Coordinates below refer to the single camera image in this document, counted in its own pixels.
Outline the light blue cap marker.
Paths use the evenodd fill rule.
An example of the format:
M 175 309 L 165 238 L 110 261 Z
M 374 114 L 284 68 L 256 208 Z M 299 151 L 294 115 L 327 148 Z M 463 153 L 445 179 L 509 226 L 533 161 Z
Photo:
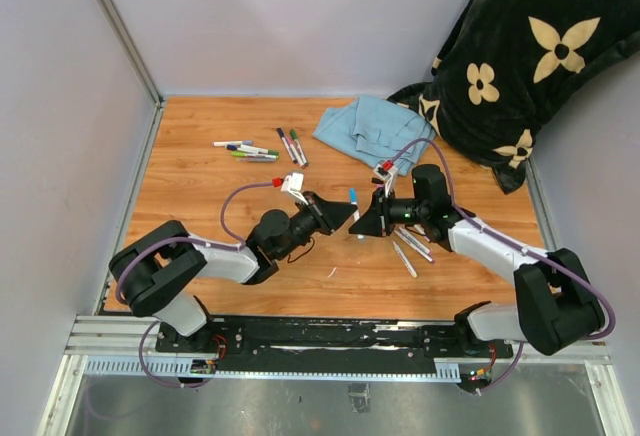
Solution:
M 356 195 L 355 188 L 350 188 L 349 189 L 349 200 L 350 200 L 350 204 L 355 208 L 354 212 L 352 214 L 353 223 L 355 223 L 360 218 L 360 212 L 359 212 L 359 208 L 358 208 L 357 195 Z M 356 234 L 356 236 L 357 236 L 357 239 L 360 240 L 360 241 L 365 239 L 364 235 Z

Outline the white slim marker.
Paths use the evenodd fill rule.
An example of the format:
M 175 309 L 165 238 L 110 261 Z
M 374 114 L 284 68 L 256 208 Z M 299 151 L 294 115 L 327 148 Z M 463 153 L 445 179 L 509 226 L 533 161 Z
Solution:
M 411 275 L 411 277 L 412 278 L 417 278 L 418 277 L 418 273 L 417 273 L 416 269 L 411 264 L 411 262 L 409 261 L 408 257 L 406 256 L 404 251 L 401 249 L 401 247 L 395 241 L 392 242 L 392 245 L 393 245 L 394 251 L 396 252 L 398 257 L 402 261 L 403 265 L 405 266 L 405 268 L 407 269 L 407 271 Z

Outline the black marker pen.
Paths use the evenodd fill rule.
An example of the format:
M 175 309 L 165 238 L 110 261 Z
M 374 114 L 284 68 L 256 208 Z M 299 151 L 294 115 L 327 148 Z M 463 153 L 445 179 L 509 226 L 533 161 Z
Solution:
M 427 236 L 426 232 L 423 229 L 417 229 L 416 231 L 420 234 L 427 242 L 431 242 L 431 239 Z

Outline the magenta cap marker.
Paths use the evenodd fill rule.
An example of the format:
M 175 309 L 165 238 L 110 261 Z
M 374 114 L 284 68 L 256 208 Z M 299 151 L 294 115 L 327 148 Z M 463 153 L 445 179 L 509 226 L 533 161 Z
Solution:
M 433 257 L 431 256 L 430 251 L 425 246 L 423 246 L 419 241 L 409 238 L 407 235 L 399 231 L 395 231 L 394 234 L 398 236 L 405 244 L 411 247 L 414 251 L 420 254 L 430 264 L 435 263 Z

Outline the pink marker pen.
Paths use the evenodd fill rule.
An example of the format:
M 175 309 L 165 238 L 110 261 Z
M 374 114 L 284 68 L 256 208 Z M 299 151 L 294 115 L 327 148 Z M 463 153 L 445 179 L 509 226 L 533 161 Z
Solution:
M 400 227 L 399 232 L 403 235 L 413 246 L 426 255 L 431 255 L 431 250 L 413 233 L 408 231 L 405 227 Z

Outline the red pink cap marker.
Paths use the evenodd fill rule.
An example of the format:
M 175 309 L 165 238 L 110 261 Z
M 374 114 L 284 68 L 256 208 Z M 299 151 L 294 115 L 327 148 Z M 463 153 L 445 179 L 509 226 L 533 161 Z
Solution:
M 294 156 L 296 162 L 298 163 L 298 165 L 301 168 L 306 168 L 307 167 L 307 163 L 305 162 L 304 157 L 299 152 L 295 142 L 289 136 L 286 136 L 285 139 L 286 139 L 287 144 L 289 145 L 289 147 L 290 147 L 290 149 L 291 149 L 291 151 L 293 153 L 293 156 Z

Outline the dark blue cap marker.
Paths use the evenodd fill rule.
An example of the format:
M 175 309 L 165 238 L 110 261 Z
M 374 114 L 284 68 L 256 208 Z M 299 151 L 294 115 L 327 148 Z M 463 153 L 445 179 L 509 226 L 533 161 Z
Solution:
M 278 133 L 278 136 L 280 137 L 287 153 L 289 154 L 289 157 L 291 158 L 292 162 L 294 164 L 298 164 L 298 158 L 296 156 L 295 150 L 293 149 L 293 147 L 291 146 L 291 144 L 289 143 L 284 131 L 282 128 L 276 128 L 276 131 Z

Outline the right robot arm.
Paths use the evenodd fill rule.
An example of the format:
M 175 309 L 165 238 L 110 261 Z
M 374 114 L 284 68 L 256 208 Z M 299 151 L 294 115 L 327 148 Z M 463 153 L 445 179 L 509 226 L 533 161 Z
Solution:
M 390 161 L 377 164 L 374 174 L 371 205 L 350 233 L 385 237 L 418 225 L 430 242 L 476 261 L 515 289 L 513 305 L 480 302 L 455 315 L 453 343 L 463 355 L 510 340 L 550 356 L 604 327 L 602 305 L 574 252 L 526 246 L 457 207 L 436 165 L 412 170 L 411 198 L 396 197 L 397 169 Z

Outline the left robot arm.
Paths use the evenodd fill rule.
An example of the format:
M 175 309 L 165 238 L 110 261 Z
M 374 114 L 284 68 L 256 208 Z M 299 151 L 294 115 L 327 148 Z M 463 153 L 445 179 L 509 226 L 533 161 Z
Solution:
M 223 244 L 188 232 L 170 220 L 116 253 L 109 270 L 121 302 L 136 317 L 152 317 L 179 335 L 190 350 L 207 349 L 214 327 L 206 307 L 186 292 L 196 278 L 257 285 L 290 260 L 297 249 L 329 236 L 356 210 L 350 202 L 327 201 L 312 191 L 302 194 L 297 212 L 280 209 L 263 214 L 245 243 Z

